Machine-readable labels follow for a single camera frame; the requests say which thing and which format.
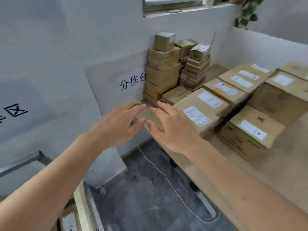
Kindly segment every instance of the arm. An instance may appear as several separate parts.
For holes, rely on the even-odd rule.
[[[159,103],[152,111],[164,131],[147,121],[152,135],[185,155],[226,199],[247,230],[308,230],[308,215],[283,196],[245,173],[203,140],[184,112]]]
[[[130,126],[145,108],[126,103],[102,118],[46,168],[0,203],[0,230],[49,231],[98,155],[133,137],[145,120]]]

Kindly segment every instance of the person's right arm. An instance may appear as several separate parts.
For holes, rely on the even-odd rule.
[[[185,155],[210,180],[231,206],[247,230],[308,230],[308,214],[286,198],[247,174],[197,133],[184,112],[159,102],[151,110],[164,131],[147,121],[155,139],[168,149]]]

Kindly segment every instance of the white cable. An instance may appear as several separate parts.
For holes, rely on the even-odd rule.
[[[148,162],[150,162],[152,165],[154,165],[154,166],[158,169],[158,171],[161,172],[161,173],[166,177],[166,179],[168,180],[170,186],[171,186],[172,189],[174,190],[175,194],[177,194],[177,196],[180,198],[180,200],[181,200],[182,203],[185,205],[185,207],[186,207],[192,214],[194,214],[201,222],[203,222],[203,223],[205,223],[205,224],[211,224],[211,223],[215,222],[215,221],[219,218],[219,216],[220,216],[220,210],[218,211],[218,216],[217,216],[214,220],[212,220],[212,221],[208,221],[208,222],[207,222],[207,221],[203,221],[200,217],[198,217],[189,207],[187,207],[187,205],[184,203],[183,199],[179,196],[179,194],[178,194],[178,193],[175,191],[175,189],[173,188],[173,186],[172,186],[171,182],[169,181],[169,179],[167,178],[167,176],[166,176],[166,175],[165,175],[154,163],[152,163],[152,162],[144,155],[143,151],[141,151],[141,153],[142,153],[142,155],[144,156],[144,158],[147,159]]]

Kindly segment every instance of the concrete floor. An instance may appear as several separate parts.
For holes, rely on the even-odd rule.
[[[187,206],[202,220],[212,221],[197,194],[191,190],[185,178],[165,159],[160,146],[151,140],[141,147],[146,157],[167,175],[177,193]],[[235,231],[233,225],[213,205],[218,219],[204,224],[183,205],[167,179],[139,150],[124,159],[128,171],[105,188],[103,194],[92,192],[98,213],[107,230],[167,230],[167,231]]]

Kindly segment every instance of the black chinese character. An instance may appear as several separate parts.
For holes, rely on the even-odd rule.
[[[28,111],[19,108],[19,104],[11,105],[9,107],[4,108],[6,112],[8,112],[12,117],[17,117],[21,114],[25,114]]]
[[[3,117],[2,115],[0,115],[0,123],[2,123],[1,120],[6,119],[6,117]]]
[[[145,73],[142,73],[140,76],[141,82],[145,80]]]
[[[128,82],[126,82],[125,80],[124,80],[124,82],[125,82],[125,83],[123,84],[123,80],[122,80],[120,87],[121,87],[121,86],[123,86],[123,87],[122,87],[122,89],[121,89],[121,90],[123,90],[123,89],[126,89],[126,88],[127,88],[127,84],[128,84]]]
[[[131,81],[130,81],[131,86],[133,86],[133,85],[135,85],[137,83],[138,83],[137,76],[131,77]]]

